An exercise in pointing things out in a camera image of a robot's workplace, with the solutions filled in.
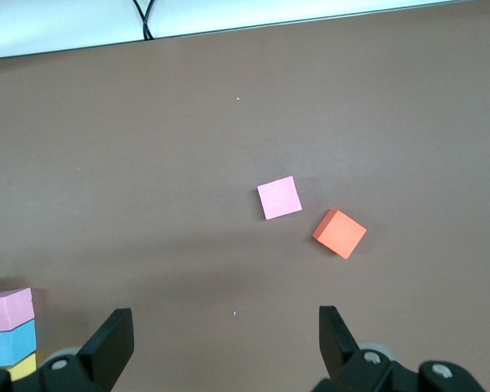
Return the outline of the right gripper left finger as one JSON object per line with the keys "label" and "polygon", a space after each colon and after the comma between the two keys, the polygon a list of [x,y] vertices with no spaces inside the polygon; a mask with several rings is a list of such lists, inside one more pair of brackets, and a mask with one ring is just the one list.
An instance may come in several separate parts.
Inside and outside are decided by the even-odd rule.
{"label": "right gripper left finger", "polygon": [[111,391],[133,352],[132,311],[116,309],[76,354],[56,356],[16,381],[0,369],[0,392]]}

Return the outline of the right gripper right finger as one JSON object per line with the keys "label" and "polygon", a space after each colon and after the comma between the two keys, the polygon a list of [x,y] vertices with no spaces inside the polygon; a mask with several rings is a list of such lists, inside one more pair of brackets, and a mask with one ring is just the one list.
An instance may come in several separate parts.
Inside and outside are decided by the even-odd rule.
{"label": "right gripper right finger", "polygon": [[315,391],[483,390],[455,363],[426,361],[413,372],[381,350],[360,348],[335,306],[320,306],[318,320],[319,348],[329,377]]}

